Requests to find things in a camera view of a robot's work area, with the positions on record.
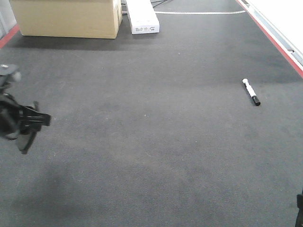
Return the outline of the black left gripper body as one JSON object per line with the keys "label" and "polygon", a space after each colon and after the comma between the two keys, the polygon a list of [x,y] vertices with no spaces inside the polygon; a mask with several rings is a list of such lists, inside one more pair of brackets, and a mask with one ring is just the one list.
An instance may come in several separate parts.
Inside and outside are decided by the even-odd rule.
{"label": "black left gripper body", "polygon": [[19,104],[5,90],[12,82],[19,82],[22,76],[15,64],[0,65],[0,136],[8,140],[16,140],[19,133],[18,111]]}

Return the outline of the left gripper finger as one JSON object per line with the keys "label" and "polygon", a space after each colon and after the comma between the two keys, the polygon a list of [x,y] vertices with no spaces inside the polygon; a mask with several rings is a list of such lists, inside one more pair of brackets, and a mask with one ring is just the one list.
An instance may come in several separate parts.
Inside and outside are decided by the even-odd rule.
{"label": "left gripper finger", "polygon": [[21,154],[28,153],[38,132],[37,129],[24,129],[20,132],[19,137],[17,138],[17,148]]}
{"label": "left gripper finger", "polygon": [[34,101],[31,106],[21,106],[20,120],[28,125],[36,123],[42,126],[50,126],[51,115],[40,112],[39,103]]}

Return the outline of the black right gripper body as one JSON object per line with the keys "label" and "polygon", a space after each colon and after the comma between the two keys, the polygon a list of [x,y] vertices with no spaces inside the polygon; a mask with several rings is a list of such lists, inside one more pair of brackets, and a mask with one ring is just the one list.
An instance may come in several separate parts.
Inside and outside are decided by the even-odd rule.
{"label": "black right gripper body", "polygon": [[297,207],[299,209],[295,227],[302,227],[303,226],[303,193],[297,195]]}

